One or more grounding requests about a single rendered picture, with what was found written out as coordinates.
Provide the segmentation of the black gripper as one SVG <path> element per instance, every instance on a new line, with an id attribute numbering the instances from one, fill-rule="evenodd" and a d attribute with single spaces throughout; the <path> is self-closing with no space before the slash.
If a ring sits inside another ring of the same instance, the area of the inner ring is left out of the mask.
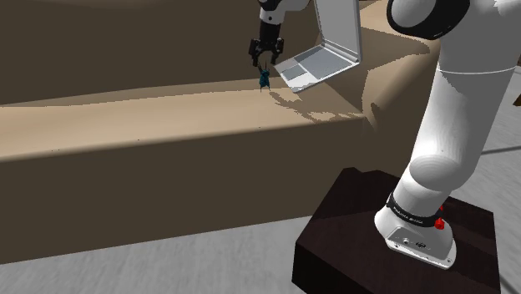
<path id="1" fill-rule="evenodd" d="M 254 67 L 259 65 L 259 57 L 265 51 L 271 51 L 271 64 L 276 64 L 276 60 L 284 50 L 284 39 L 279 37 L 280 30 L 280 24 L 260 21 L 260 39 L 251 39 L 248 51 Z"/>

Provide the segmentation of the silver open laptop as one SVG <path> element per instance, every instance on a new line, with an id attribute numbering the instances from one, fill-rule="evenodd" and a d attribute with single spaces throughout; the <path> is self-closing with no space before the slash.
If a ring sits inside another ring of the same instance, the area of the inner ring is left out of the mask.
<path id="1" fill-rule="evenodd" d="M 362 61 L 358 0 L 315 0 L 321 42 L 278 63 L 275 69 L 298 93 L 356 67 Z"/>

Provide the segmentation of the brown sofa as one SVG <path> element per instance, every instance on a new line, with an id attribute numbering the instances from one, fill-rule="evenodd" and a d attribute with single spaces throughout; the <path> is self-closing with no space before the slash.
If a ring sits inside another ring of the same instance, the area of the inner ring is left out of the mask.
<path id="1" fill-rule="evenodd" d="M 0 265 L 310 215 L 399 173 L 439 44 L 361 4 L 360 66 L 259 89 L 256 0 L 0 0 Z"/>

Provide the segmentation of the dark robot stand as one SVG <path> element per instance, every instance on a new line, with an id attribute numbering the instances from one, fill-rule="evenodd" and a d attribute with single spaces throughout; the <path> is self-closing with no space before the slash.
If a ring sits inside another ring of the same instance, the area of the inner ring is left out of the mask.
<path id="1" fill-rule="evenodd" d="M 306 294 L 501 294 L 493 213 L 448 198 L 457 246 L 443 270 L 387 247 L 374 226 L 397 177 L 345 168 L 296 241 L 292 281 Z"/>

